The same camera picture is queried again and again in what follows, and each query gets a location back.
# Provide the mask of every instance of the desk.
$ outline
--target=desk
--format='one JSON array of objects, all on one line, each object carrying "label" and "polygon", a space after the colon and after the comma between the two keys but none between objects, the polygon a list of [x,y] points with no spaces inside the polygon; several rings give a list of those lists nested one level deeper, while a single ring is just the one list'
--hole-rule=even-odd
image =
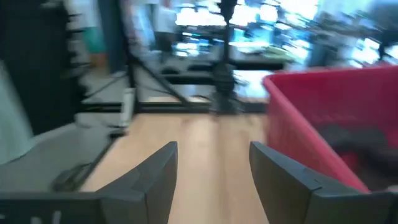
[{"label": "desk", "polygon": [[178,141],[169,224],[267,224],[249,165],[249,142],[264,142],[264,115],[139,114],[86,181],[95,191]]}]

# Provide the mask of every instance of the white wall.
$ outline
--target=white wall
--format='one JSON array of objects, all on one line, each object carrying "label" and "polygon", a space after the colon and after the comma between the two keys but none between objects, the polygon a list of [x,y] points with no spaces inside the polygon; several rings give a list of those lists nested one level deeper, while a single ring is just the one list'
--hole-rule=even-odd
[{"label": "white wall", "polygon": [[82,14],[77,20],[77,28],[101,27],[97,0],[65,0],[69,13]]},{"label": "white wall", "polygon": [[319,0],[319,12],[335,15],[339,12],[352,14],[357,10],[368,11],[373,1],[375,0]]}]

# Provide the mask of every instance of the red bin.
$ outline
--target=red bin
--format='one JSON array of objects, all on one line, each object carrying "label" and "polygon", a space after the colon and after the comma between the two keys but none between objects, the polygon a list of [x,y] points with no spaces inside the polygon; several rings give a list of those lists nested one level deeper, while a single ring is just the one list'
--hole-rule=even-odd
[{"label": "red bin", "polygon": [[270,93],[267,142],[275,150],[369,192],[314,126],[373,126],[398,148],[398,67],[279,73],[263,80]]}]

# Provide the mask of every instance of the black cabinet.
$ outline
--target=black cabinet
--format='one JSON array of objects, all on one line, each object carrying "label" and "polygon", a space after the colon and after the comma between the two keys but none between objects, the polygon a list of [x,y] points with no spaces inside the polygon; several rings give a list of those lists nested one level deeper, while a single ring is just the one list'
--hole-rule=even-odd
[{"label": "black cabinet", "polygon": [[34,134],[73,122],[78,105],[68,76],[68,14],[62,2],[0,1],[0,59]]}]

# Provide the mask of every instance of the person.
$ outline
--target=person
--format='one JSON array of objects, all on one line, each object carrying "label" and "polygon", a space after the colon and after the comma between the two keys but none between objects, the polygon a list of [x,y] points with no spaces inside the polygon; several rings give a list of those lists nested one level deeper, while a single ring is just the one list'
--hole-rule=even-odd
[{"label": "person", "polygon": [[177,14],[170,8],[170,0],[164,0],[163,5],[158,8],[155,23],[157,45],[161,51],[160,63],[165,63],[172,55],[176,20]]}]

